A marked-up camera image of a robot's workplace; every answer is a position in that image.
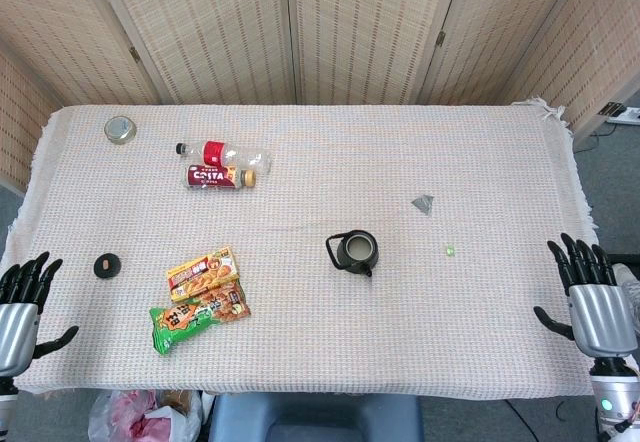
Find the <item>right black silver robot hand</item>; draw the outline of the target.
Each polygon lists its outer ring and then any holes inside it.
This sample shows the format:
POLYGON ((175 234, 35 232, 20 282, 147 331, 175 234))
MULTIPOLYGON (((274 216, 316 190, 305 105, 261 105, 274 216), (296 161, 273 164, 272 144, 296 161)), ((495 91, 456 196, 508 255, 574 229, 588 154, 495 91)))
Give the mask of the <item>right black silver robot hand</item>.
POLYGON ((618 284, 609 255, 597 244, 588 245, 563 233, 561 244, 549 240, 548 249, 566 296, 570 322, 553 319, 540 306, 533 308, 549 331, 575 343, 593 359, 617 359, 637 349, 632 311, 618 284))

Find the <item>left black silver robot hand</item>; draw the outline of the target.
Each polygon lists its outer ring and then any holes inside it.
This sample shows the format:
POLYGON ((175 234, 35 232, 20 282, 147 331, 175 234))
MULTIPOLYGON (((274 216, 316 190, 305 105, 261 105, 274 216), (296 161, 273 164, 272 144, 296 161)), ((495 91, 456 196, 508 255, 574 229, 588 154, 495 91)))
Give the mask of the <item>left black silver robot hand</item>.
POLYGON ((45 251, 24 264, 10 266, 1 276, 1 387, 12 386, 33 360, 67 346, 78 326, 69 327, 57 339, 38 342, 40 319, 62 259, 51 263, 45 251))

